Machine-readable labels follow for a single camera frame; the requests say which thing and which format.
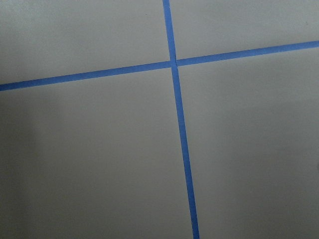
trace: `blue tape strip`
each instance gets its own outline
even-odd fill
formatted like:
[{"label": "blue tape strip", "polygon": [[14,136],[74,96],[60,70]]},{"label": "blue tape strip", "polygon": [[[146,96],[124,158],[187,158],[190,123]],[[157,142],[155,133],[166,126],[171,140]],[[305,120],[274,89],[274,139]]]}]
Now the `blue tape strip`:
[{"label": "blue tape strip", "polygon": [[176,63],[178,66],[186,66],[186,65],[193,65],[193,64],[199,64],[199,63],[205,63],[205,62],[223,61],[223,60],[229,60],[234,58],[258,56],[258,55],[272,54],[272,53],[285,52],[285,51],[295,51],[295,50],[302,50],[302,49],[315,48],[315,47],[319,47],[319,41],[310,41],[310,42],[303,42],[303,43],[296,43],[296,44],[289,44],[289,45],[282,45],[282,46],[271,46],[271,47],[265,47],[265,48],[258,48],[258,49],[245,50],[245,51],[235,51],[235,52],[215,54],[215,55],[209,55],[209,56],[192,57],[192,58],[177,60]]},{"label": "blue tape strip", "polygon": [[98,77],[104,77],[104,76],[114,76],[114,75],[127,74],[127,73],[133,73],[133,72],[150,71],[150,70],[163,69],[163,68],[169,68],[169,67],[170,67],[170,62],[164,61],[164,62],[121,67],[121,68],[102,70],[102,71],[92,71],[92,72],[85,72],[85,73],[66,75],[66,76],[57,76],[57,77],[43,78],[43,79],[30,80],[30,81],[21,81],[21,82],[2,84],[0,85],[0,91],[56,84],[56,83],[69,82],[69,81],[79,81],[79,80],[98,78]]},{"label": "blue tape strip", "polygon": [[164,7],[166,33],[167,33],[167,40],[168,40],[169,57],[170,57],[170,63],[171,63],[171,73],[173,77],[175,103],[176,103],[176,109],[177,109],[179,136],[180,136],[181,150],[182,150],[183,162],[184,162],[190,218],[191,218],[191,224],[192,224],[192,230],[193,230],[193,238],[199,239],[193,180],[192,180],[190,162],[189,162],[186,127],[185,127],[183,103],[182,103],[180,83],[179,83],[178,68],[176,64],[175,42],[174,42],[173,25],[172,25],[171,14],[170,14],[169,0],[163,0],[163,7]]}]

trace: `gray surface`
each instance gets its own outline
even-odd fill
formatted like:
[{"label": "gray surface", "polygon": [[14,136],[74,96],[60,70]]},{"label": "gray surface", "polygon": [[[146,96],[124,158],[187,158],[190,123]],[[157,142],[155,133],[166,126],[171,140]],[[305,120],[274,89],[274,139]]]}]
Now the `gray surface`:
[{"label": "gray surface", "polygon": [[0,84],[169,60],[160,0],[0,1]]},{"label": "gray surface", "polygon": [[180,67],[202,239],[317,239],[319,50]]},{"label": "gray surface", "polygon": [[319,39],[317,0],[172,0],[177,57]]},{"label": "gray surface", "polygon": [[192,238],[169,69],[0,93],[0,238]]}]

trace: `grid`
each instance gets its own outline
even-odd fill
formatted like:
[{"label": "grid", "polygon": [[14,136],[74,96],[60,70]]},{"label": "grid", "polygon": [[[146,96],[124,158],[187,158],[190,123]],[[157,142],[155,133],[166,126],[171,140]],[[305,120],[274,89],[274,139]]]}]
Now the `grid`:
[{"label": "grid", "polygon": [[63,83],[63,82],[70,82],[70,81],[78,81],[78,80],[84,80],[84,79],[93,79],[93,78],[114,76],[114,75],[134,73],[134,72],[151,71],[156,69],[171,68],[193,238],[198,239],[199,229],[198,229],[198,222],[197,222],[197,213],[196,213],[195,196],[194,196],[193,182],[192,182],[192,175],[191,175],[191,167],[190,167],[190,161],[189,161],[178,67],[193,65],[193,64],[200,64],[205,62],[222,61],[222,60],[228,60],[228,59],[251,57],[251,56],[272,54],[272,53],[278,53],[278,52],[316,48],[316,47],[319,47],[319,41],[310,41],[310,42],[272,46],[272,47],[228,52],[228,53],[221,53],[221,54],[213,54],[213,55],[199,56],[199,57],[192,57],[192,58],[185,58],[185,59],[176,59],[176,50],[175,50],[173,25],[172,25],[169,0],[162,0],[162,3],[163,3],[163,10],[164,10],[165,25],[166,25],[167,43],[168,43],[168,49],[169,49],[169,59],[170,59],[169,61],[1,84],[0,91],[14,90],[19,88],[27,88],[27,87],[34,87],[34,86],[41,86],[41,85],[49,85],[49,84],[56,84],[56,83]]}]

